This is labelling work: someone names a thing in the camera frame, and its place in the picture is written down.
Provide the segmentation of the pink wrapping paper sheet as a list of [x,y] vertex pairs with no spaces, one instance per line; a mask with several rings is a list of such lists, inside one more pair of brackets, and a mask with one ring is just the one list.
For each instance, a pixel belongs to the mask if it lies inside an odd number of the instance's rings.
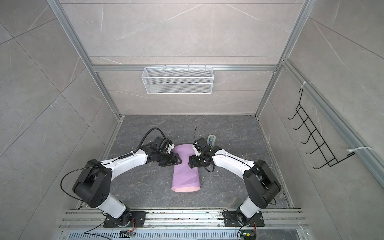
[[196,192],[201,189],[199,170],[191,169],[189,157],[195,156],[193,144],[178,145],[173,149],[179,155],[182,163],[174,166],[172,191],[177,193]]

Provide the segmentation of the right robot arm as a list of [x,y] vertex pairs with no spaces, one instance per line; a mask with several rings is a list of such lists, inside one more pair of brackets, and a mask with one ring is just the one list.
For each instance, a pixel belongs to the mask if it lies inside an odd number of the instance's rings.
[[276,196],[282,186],[263,160],[248,161],[230,154],[219,146],[209,145],[204,138],[193,143],[194,156],[189,157],[190,168],[210,165],[224,168],[244,180],[248,197],[237,208],[236,219],[242,226],[260,219],[260,210],[277,203]]

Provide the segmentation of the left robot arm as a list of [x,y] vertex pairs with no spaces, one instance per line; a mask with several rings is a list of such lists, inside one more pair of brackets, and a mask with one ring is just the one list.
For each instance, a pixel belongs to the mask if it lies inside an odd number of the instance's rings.
[[115,225],[126,227],[132,222],[131,211],[110,193],[112,180],[151,162],[157,162],[160,167],[181,164],[179,155],[173,152],[174,147],[171,140],[157,137],[153,142],[141,144],[126,155],[101,162],[90,160],[76,180],[73,192],[89,207],[106,213]]

